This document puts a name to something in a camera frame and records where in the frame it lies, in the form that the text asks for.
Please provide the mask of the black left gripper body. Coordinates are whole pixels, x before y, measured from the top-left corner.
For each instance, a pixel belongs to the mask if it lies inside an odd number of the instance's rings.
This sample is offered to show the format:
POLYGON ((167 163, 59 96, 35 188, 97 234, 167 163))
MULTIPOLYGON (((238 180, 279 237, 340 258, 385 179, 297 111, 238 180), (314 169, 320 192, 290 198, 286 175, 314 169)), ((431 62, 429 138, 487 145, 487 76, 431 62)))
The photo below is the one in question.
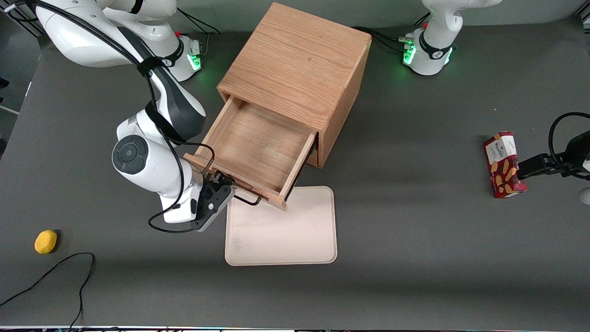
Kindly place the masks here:
POLYGON ((572 176, 589 179, 590 131, 575 136, 566 146, 566 163, 572 176))

